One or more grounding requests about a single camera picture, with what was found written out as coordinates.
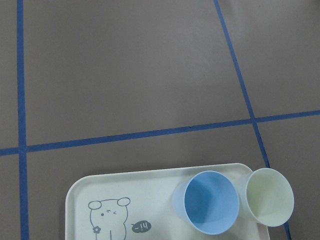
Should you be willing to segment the light blue plastic cup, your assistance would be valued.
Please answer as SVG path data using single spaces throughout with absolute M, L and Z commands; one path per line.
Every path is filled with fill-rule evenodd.
M 172 206 L 178 216 L 197 231 L 219 235 L 236 222 L 240 200 L 234 185 L 225 175 L 206 170 L 175 188 Z

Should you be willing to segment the cream tray with bear drawing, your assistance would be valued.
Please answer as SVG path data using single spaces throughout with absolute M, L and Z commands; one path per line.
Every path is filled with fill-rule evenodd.
M 175 188 L 203 171 L 230 180 L 251 172 L 241 163 L 89 175 L 76 181 L 65 200 L 67 240 L 267 240 L 268 228 L 238 218 L 226 232 L 207 235 L 177 215 Z

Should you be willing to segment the pale green plastic cup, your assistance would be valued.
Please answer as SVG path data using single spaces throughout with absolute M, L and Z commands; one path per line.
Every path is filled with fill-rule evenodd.
M 260 168 L 232 181 L 239 197 L 239 216 L 278 227 L 291 217 L 295 199 L 288 180 L 277 170 Z

